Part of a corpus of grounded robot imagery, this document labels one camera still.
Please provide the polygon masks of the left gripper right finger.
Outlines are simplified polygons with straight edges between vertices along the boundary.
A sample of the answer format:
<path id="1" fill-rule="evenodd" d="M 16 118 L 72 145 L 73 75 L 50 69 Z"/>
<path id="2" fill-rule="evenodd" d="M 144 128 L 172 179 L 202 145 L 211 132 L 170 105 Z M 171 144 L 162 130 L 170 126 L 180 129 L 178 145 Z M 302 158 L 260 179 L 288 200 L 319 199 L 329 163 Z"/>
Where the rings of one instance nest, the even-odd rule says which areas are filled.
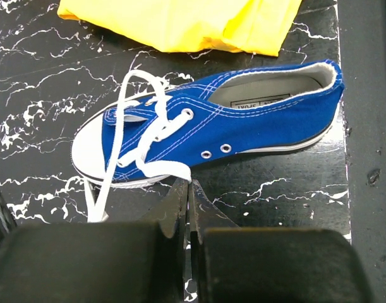
<path id="1" fill-rule="evenodd" d="M 354 248 L 328 229 L 240 227 L 189 186 L 193 277 L 200 302 L 371 302 Z"/>

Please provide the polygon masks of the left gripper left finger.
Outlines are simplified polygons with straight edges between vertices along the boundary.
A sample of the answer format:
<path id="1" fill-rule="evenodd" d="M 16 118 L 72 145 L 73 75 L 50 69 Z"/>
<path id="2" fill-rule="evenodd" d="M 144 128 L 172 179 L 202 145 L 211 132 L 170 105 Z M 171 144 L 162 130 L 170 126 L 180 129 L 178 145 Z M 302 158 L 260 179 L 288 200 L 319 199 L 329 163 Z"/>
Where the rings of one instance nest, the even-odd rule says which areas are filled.
<path id="1" fill-rule="evenodd" d="M 0 302 L 181 302 L 188 184 L 132 222 L 25 225 L 0 245 Z"/>

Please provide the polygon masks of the blue sneaker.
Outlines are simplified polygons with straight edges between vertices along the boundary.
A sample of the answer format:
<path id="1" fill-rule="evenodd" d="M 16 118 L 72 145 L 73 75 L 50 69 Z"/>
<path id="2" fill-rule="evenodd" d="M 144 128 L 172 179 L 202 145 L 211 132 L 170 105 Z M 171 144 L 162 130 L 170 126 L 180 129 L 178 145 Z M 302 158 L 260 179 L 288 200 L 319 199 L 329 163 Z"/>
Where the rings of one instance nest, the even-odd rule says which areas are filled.
<path id="1" fill-rule="evenodd" d="M 153 142 L 145 162 L 181 162 L 191 170 L 239 153 L 291 152 L 315 144 L 336 118 L 344 83 L 339 65 L 325 60 L 228 71 L 164 90 L 171 97 L 166 105 L 170 121 L 186 109 L 193 111 L 193 118 Z M 150 101 L 154 96 L 154 91 L 125 94 L 138 105 L 124 109 L 121 156 L 137 147 L 157 118 Z M 72 143 L 74 168 L 96 184 L 108 168 L 117 102 L 88 119 Z M 116 168 L 112 186 L 144 187 L 166 177 L 148 178 L 133 162 Z"/>

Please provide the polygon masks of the white shoelace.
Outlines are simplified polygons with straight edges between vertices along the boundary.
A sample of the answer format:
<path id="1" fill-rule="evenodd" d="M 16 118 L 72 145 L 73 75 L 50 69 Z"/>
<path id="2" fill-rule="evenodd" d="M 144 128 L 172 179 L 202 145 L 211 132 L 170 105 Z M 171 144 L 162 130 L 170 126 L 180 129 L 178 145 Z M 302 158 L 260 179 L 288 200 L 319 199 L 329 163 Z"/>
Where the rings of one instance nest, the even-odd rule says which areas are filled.
<path id="1" fill-rule="evenodd" d="M 123 143 L 124 109 L 138 105 L 136 100 L 125 99 L 128 82 L 133 76 L 147 80 L 154 89 L 155 96 L 152 97 L 150 101 L 155 103 L 155 113 L 157 114 L 157 118 L 143 132 L 137 147 L 121 156 L 120 151 Z M 166 108 L 167 101 L 170 98 L 170 96 L 166 95 L 161 81 L 148 72 L 134 69 L 128 72 L 124 77 L 117 102 L 112 152 L 97 199 L 95 199 L 92 195 L 90 183 L 88 181 L 84 181 L 88 223 L 102 222 L 107 219 L 108 215 L 105 213 L 107 197 L 112 184 L 112 178 L 117 167 L 125 167 L 134 162 L 136 167 L 148 178 L 158 177 L 160 175 L 165 177 L 172 175 L 191 182 L 191 170 L 187 165 L 181 162 L 167 160 L 159 160 L 149 163 L 145 162 L 148 151 L 153 142 L 169 137 L 193 118 L 193 111 L 186 109 L 170 121 L 167 117 Z"/>

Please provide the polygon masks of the black marble pattern mat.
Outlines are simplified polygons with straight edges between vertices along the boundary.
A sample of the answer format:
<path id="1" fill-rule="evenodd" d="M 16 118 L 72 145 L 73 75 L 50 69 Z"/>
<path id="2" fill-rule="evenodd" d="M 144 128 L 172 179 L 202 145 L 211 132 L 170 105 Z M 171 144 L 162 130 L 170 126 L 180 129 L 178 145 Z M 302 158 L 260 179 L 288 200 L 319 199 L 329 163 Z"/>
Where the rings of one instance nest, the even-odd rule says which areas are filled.
<path id="1" fill-rule="evenodd" d="M 336 1 L 303 1 L 277 57 L 217 50 L 166 54 L 84 22 L 57 1 L 0 1 L 0 188 L 18 223 L 82 222 L 72 139 L 142 69 L 169 86 L 222 71 L 338 60 Z M 304 151 L 195 168 L 208 199 L 242 226 L 319 227 L 350 236 L 344 130 L 338 118 Z"/>

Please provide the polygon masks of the yellow folded cloth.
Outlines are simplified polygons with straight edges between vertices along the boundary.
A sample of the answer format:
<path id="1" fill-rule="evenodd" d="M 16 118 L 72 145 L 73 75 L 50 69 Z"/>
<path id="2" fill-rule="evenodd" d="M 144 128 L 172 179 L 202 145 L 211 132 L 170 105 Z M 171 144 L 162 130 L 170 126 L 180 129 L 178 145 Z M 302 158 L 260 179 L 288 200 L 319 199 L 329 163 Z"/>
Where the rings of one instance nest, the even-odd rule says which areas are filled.
<path id="1" fill-rule="evenodd" d="M 60 1 L 87 21 L 161 52 L 217 49 L 278 56 L 301 1 Z"/>

